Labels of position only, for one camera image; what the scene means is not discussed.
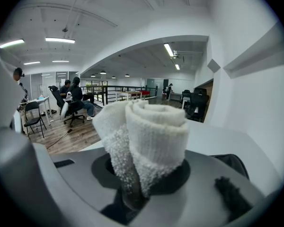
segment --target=jeans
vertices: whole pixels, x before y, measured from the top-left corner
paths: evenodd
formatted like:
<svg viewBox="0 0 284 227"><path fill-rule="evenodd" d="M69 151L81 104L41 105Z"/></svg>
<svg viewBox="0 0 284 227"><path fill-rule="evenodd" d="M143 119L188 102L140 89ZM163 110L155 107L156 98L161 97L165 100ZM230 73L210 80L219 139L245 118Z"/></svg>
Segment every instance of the jeans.
<svg viewBox="0 0 284 227"><path fill-rule="evenodd" d="M94 115L94 105L90 101L82 101L84 104L83 108L87 110L88 116Z"/></svg>

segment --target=white desk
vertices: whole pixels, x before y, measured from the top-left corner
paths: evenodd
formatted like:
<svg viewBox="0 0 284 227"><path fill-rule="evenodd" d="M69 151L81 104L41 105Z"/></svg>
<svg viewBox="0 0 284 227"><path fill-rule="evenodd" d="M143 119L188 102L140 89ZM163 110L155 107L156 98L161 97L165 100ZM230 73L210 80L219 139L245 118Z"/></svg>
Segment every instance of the white desk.
<svg viewBox="0 0 284 227"><path fill-rule="evenodd" d="M49 121L49 118L48 118L48 115L47 115L47 108L46 108L46 103L45 103L46 101L48 102L49 113L50 113L50 115L52 117L53 115L52 115L51 105L49 103L49 96L47 96L45 98L42 98L42 99L35 99L35 100L32 100L32 101L29 101L28 103L30 103L30 102L38 102L39 104L44 103L44 106L45 106L45 116L46 116L48 125L51 125L51 122Z"/></svg>
<svg viewBox="0 0 284 227"><path fill-rule="evenodd" d="M118 94L122 94L122 95L126 95L126 99L127 101L129 100L129 95L130 95L130 99L132 99L132 95L133 94L140 94L140 98L142 99L142 92L116 92L115 93L115 100L118 101Z"/></svg>

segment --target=gray panel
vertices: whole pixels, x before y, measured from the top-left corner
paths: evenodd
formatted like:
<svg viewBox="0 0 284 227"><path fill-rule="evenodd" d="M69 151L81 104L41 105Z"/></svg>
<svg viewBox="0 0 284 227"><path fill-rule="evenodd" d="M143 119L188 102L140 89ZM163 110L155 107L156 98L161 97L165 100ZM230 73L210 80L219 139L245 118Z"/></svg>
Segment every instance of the gray panel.
<svg viewBox="0 0 284 227"><path fill-rule="evenodd" d="M51 156L53 161L72 159L75 164L59 168L69 186L97 210L113 202L115 190L103 188L91 173L94 159L105 154L103 148ZM225 176L240 188L252 204L263 199L262 193L250 181L223 162L192 151L186 151L191 166L188 181L174 194L152 196L130 226L206 226L227 223L229 212L214 187L215 178Z"/></svg>

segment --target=cable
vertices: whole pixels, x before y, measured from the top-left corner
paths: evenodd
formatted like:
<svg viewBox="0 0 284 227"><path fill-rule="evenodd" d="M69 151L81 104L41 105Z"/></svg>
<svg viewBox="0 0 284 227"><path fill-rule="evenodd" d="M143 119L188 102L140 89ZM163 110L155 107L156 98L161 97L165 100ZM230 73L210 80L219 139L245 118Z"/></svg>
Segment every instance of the cable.
<svg viewBox="0 0 284 227"><path fill-rule="evenodd" d="M71 132L72 131L72 129L69 129L63 136L61 136L61 138L60 139L58 139L55 143L57 143L59 140L61 140L65 135L67 135L69 132Z"/></svg>

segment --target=chair backrest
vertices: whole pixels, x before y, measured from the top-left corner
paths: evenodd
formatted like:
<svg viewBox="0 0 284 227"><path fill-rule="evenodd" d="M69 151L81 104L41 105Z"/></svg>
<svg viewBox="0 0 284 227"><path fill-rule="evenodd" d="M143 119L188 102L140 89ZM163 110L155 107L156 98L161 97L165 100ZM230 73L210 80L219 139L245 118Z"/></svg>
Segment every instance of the chair backrest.
<svg viewBox="0 0 284 227"><path fill-rule="evenodd" d="M48 88L50 89L50 91L52 92L52 95L57 100L58 106L62 109L65 102L63 98L61 97L58 88L56 86L49 86Z"/></svg>
<svg viewBox="0 0 284 227"><path fill-rule="evenodd" d="M194 93L202 94L202 95L207 95L207 90L205 88L199 88L196 87L194 89Z"/></svg>
<svg viewBox="0 0 284 227"><path fill-rule="evenodd" d="M185 90L185 91L182 92L182 98L185 97L185 96L190 97L190 95L191 95L191 93L189 92L189 90Z"/></svg>
<svg viewBox="0 0 284 227"><path fill-rule="evenodd" d="M36 101L30 102L25 106L25 112L33 109L39 109L39 103Z"/></svg>

